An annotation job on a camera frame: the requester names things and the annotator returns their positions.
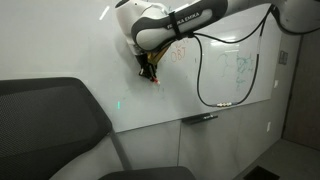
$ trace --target black office chair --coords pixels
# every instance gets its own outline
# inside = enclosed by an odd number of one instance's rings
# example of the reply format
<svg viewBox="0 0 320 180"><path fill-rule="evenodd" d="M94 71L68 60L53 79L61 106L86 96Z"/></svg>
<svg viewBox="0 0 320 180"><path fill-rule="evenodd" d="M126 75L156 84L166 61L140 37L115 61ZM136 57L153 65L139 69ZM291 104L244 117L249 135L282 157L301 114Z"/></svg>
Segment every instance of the black office chair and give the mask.
<svg viewBox="0 0 320 180"><path fill-rule="evenodd" d="M0 81L0 179L49 179L112 133L78 79ZM105 180L194 180L184 167L128 170Z"/></svg>

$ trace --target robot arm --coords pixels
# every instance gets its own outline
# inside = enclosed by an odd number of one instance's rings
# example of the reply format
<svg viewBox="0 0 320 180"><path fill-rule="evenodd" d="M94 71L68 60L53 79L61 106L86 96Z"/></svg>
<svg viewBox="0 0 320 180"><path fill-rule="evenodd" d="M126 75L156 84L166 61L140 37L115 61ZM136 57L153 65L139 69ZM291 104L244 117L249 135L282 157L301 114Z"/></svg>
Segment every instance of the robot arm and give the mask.
<svg viewBox="0 0 320 180"><path fill-rule="evenodd" d="M264 3L277 7L272 14L282 30L299 33L320 27L319 0L196 0L173 12L159 3L122 0L116 13L130 49L141 65L140 75L154 81L156 64L172 42L223 17Z"/></svg>

